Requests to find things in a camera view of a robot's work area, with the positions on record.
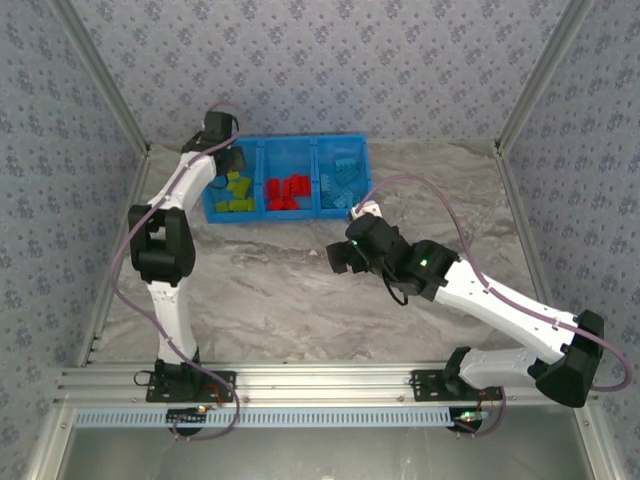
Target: cable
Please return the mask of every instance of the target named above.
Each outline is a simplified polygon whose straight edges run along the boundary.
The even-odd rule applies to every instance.
[[[387,292],[389,292],[389,295],[391,295],[391,298],[393,298],[396,303],[398,305],[400,305],[401,307],[406,307],[407,305],[409,305],[409,297],[407,297],[406,293],[402,294],[402,300],[400,300],[395,292],[393,290],[391,290],[391,285],[389,285],[389,280],[387,280],[387,276],[385,274],[382,275],[382,281],[384,282],[384,286],[387,287]]]
[[[217,105],[214,105],[209,110],[213,110],[216,107],[217,107]],[[184,437],[182,435],[178,435],[176,430],[175,430],[175,428],[174,428],[173,431],[174,431],[174,434],[176,435],[176,439],[180,438],[182,440],[189,440],[189,441],[203,441],[203,440],[213,440],[215,438],[220,438],[220,437],[222,437],[224,435],[227,435],[228,433],[230,433],[233,430],[233,428],[235,427],[236,423],[238,423],[238,420],[240,419],[240,398],[238,398],[238,393],[235,391],[233,386],[231,384],[229,384],[227,381],[225,381],[224,378],[222,378],[220,375],[217,375],[216,373],[214,373],[214,372],[202,367],[201,365],[198,365],[192,359],[190,359],[184,353],[182,353],[180,351],[180,349],[173,343],[173,341],[169,337],[169,334],[163,328],[162,324],[158,321],[155,313],[147,312],[143,308],[139,307],[138,305],[133,303],[131,300],[129,300],[120,291],[120,289],[118,288],[118,284],[117,284],[116,271],[118,270],[118,265],[122,261],[122,258],[124,257],[124,253],[125,253],[127,247],[129,246],[129,243],[131,242],[131,239],[142,228],[142,226],[145,223],[147,223],[147,221],[167,201],[167,199],[169,198],[169,196],[171,195],[171,193],[175,189],[176,185],[178,184],[178,182],[180,182],[180,180],[185,175],[187,170],[189,170],[189,168],[191,168],[191,166],[194,163],[196,163],[198,160],[200,160],[202,157],[205,157],[205,156],[210,155],[210,154],[212,154],[214,152],[217,152],[218,150],[222,150],[223,148],[228,147],[233,142],[235,142],[238,139],[239,136],[240,136],[240,130],[237,130],[236,133],[233,134],[230,138],[228,138],[224,142],[219,143],[218,145],[214,145],[213,147],[208,148],[208,149],[200,152],[199,154],[195,155],[191,160],[189,160],[189,162],[187,162],[182,167],[182,169],[176,175],[176,177],[173,180],[173,182],[171,182],[171,184],[167,188],[164,197],[161,198],[155,205],[153,205],[151,207],[151,209],[149,209],[149,211],[146,214],[143,215],[143,217],[138,221],[138,223],[136,223],[136,225],[127,234],[125,239],[122,241],[122,243],[118,247],[116,255],[115,255],[113,261],[111,262],[111,266],[110,266],[110,269],[109,269],[109,281],[111,283],[111,289],[113,290],[113,293],[115,294],[115,296],[118,297],[122,301],[122,303],[127,305],[129,308],[131,308],[132,310],[138,312],[143,317],[149,319],[149,321],[156,327],[156,330],[158,330],[160,335],[162,335],[162,337],[166,340],[167,345],[169,346],[169,348],[171,348],[171,350],[173,350],[175,352],[175,354],[178,357],[180,357],[180,359],[182,361],[184,361],[184,363],[186,363],[190,367],[195,368],[196,370],[204,373],[205,375],[207,375],[210,378],[212,378],[214,381],[218,382],[220,385],[222,385],[224,388],[226,388],[231,393],[231,395],[233,396],[233,400],[234,400],[235,407],[236,407],[235,414],[233,416],[233,419],[231,420],[231,423],[229,425],[227,425],[224,429],[222,429],[219,432],[216,432],[214,434],[211,434],[211,435],[198,436],[198,437]]]
[[[480,396],[481,397],[487,397],[489,399],[489,401],[491,402],[491,409],[489,410],[489,415],[493,415],[493,398],[491,397],[491,395],[489,395],[489,392],[487,392],[486,390],[480,390]],[[478,410],[482,409],[482,402],[483,400],[480,400],[478,402]]]
[[[149,375],[153,374],[151,370],[138,370],[136,373],[133,374],[133,383],[135,383],[139,387],[148,387],[149,386],[148,382],[147,383],[138,382],[138,375],[140,375],[141,373],[148,373]]]
[[[469,431],[469,433],[463,433],[462,435],[470,436],[470,437],[486,437],[487,435],[490,435],[493,432],[495,432],[500,427],[500,425],[504,421],[504,417],[507,416],[507,395],[505,394],[503,387],[500,387],[500,395],[502,395],[502,402],[500,403],[500,413],[498,414],[498,418],[496,419],[496,421],[493,422],[493,425],[491,425],[486,430],[482,430],[481,432],[478,432],[477,430],[474,430],[469,425],[465,425],[462,422],[458,422],[458,421],[453,422],[456,424],[456,426],[460,428],[464,428],[465,430]]]
[[[599,386],[592,385],[591,390],[595,392],[617,392],[622,390],[623,388],[626,388],[631,383],[631,380],[633,378],[633,368],[631,367],[631,363],[624,357],[624,354],[617,347],[607,342],[603,338],[600,338],[597,335],[592,334],[591,332],[587,332],[586,330],[582,330],[581,328],[574,327],[573,325],[569,325],[567,323],[558,322],[555,318],[547,317],[546,315],[542,315],[538,312],[534,312],[533,310],[530,310],[527,307],[524,307],[514,302],[513,300],[505,297],[489,284],[484,274],[480,270],[480,267],[478,266],[478,263],[476,262],[475,257],[471,254],[469,245],[467,244],[467,241],[465,240],[465,237],[464,237],[462,226],[460,225],[460,221],[458,220],[458,217],[453,211],[451,204],[449,203],[447,198],[444,196],[444,194],[438,189],[438,187],[436,187],[430,181],[425,180],[422,177],[418,177],[417,175],[410,175],[410,174],[395,175],[393,177],[386,178],[385,180],[380,182],[378,185],[373,187],[373,189],[364,196],[362,201],[356,207],[356,213],[358,213],[362,209],[364,204],[378,190],[380,190],[382,187],[385,187],[386,185],[389,185],[390,183],[397,182],[399,180],[415,180],[416,182],[420,182],[423,185],[429,187],[431,191],[436,194],[436,196],[440,199],[444,207],[447,209],[447,212],[449,212],[449,216],[451,217],[451,220],[453,220],[456,230],[458,231],[458,236],[460,237],[460,241],[462,242],[462,248],[464,249],[464,252],[467,255],[467,260],[469,261],[469,264],[473,269],[473,273],[475,273],[476,277],[478,278],[478,281],[482,284],[482,286],[484,286],[484,288],[488,292],[490,292],[494,297],[502,301],[502,303],[505,303],[509,305],[511,308],[514,308],[519,312],[525,313],[530,317],[533,317],[542,322],[548,323],[549,325],[554,325],[554,326],[557,325],[558,327],[564,328],[565,330],[569,330],[570,332],[580,335],[586,338],[587,340],[591,340],[592,342],[597,343],[601,347],[609,350],[609,352],[611,352],[618,359],[618,361],[622,364],[622,367],[624,368],[624,372],[625,372],[624,380],[617,385],[606,386],[606,387],[599,387]]]

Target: marble-patterned floor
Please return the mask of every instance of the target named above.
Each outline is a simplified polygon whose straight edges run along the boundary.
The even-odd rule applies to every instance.
[[[527,265],[492,157],[444,143],[370,142],[374,182],[407,172],[435,182],[450,199],[483,270],[533,295]],[[175,169],[178,154],[154,146],[143,199]],[[437,198],[419,184],[390,186],[377,200],[408,241],[430,238],[461,250]],[[197,262],[190,311],[204,360],[442,360],[457,346],[515,342],[473,317],[422,298],[398,306],[373,275],[335,275],[325,246],[344,240],[343,221],[210,225],[190,215]],[[152,309],[129,259],[119,285]],[[94,362],[153,361],[158,337],[144,318],[114,299]]]

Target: robotic arm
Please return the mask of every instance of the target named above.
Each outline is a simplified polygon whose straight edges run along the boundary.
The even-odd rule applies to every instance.
[[[335,273],[346,272],[347,266],[353,273],[374,273],[401,305],[407,304],[409,296],[422,296],[469,313],[524,346],[486,352],[469,347],[456,349],[443,372],[450,393],[457,396],[468,388],[535,384],[558,403],[584,405],[602,357],[601,346],[506,305],[490,294],[471,265],[456,252],[431,240],[409,245],[398,228],[381,217],[374,202],[367,202],[359,213],[352,209],[351,217],[353,221],[346,230],[348,241],[327,247]],[[487,280],[491,288],[497,287],[533,312],[603,337],[604,321],[593,312],[586,310],[576,317]],[[402,293],[403,300],[396,297],[392,288]]]
[[[201,155],[231,138],[234,123],[237,126],[232,115],[207,112],[203,130],[182,148],[180,163],[169,181],[146,205],[134,205],[129,210],[132,229],[152,205],[164,199],[132,238],[131,262],[147,284],[158,321],[180,351],[194,361],[198,360],[198,347],[191,329],[187,285],[196,253],[186,214],[216,176],[244,170],[241,148],[229,147],[213,155]],[[181,364],[180,357],[162,335],[158,360],[168,365]]]

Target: red block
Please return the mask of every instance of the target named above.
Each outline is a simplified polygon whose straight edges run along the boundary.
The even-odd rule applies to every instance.
[[[292,197],[285,197],[282,201],[284,202],[285,210],[298,210],[300,208],[298,203]]]
[[[267,210],[286,210],[286,205],[285,202],[281,199],[281,198],[276,198],[274,201],[272,201],[269,206],[267,207]]]
[[[282,184],[282,198],[287,198],[293,195],[293,184],[291,182],[291,177],[285,178],[284,183]]]
[[[270,201],[278,200],[280,198],[280,180],[272,178],[267,183],[267,198]]]
[[[308,175],[291,176],[291,192],[296,197],[311,196],[311,180]]]

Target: metal corner post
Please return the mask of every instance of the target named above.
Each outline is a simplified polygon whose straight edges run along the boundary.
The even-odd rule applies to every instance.
[[[549,282],[538,255],[538,249],[529,227],[522,200],[518,194],[518,187],[509,161],[503,157],[500,151],[496,152],[496,161],[513,218],[515,219],[516,229],[520,236],[536,296],[541,302],[552,305],[553,297]],[[625,480],[626,475],[604,416],[601,398],[596,397],[589,400],[583,408],[575,410],[575,416],[594,477],[597,480]]]
[[[135,176],[133,178],[133,183],[129,191],[129,196],[127,197],[127,201],[125,202],[125,209],[122,212],[118,230],[114,238],[113,248],[111,249],[111,253],[109,255],[110,260],[115,257],[118,247],[125,239],[129,231],[127,212],[129,206],[140,198],[142,187],[144,186],[148,171],[149,159],[147,152],[144,152],[140,158],[140,162],[138,164],[138,168],[136,170]],[[118,273],[120,272],[121,265],[122,264],[118,265],[117,267]],[[104,277],[102,278],[102,282],[100,282],[100,287],[96,296],[96,302],[93,306],[91,316],[89,317],[89,321],[87,323],[87,332],[85,333],[84,341],[80,349],[80,354],[76,362],[77,366],[84,367],[89,362],[89,357],[93,348],[93,342],[97,340],[97,336],[100,334],[100,332],[102,332],[102,328],[107,318],[112,298],[113,293],[111,292],[111,285],[109,284],[109,269],[106,268]]]
[[[595,0],[569,0],[498,136],[502,153],[508,153],[513,146],[594,3]]]

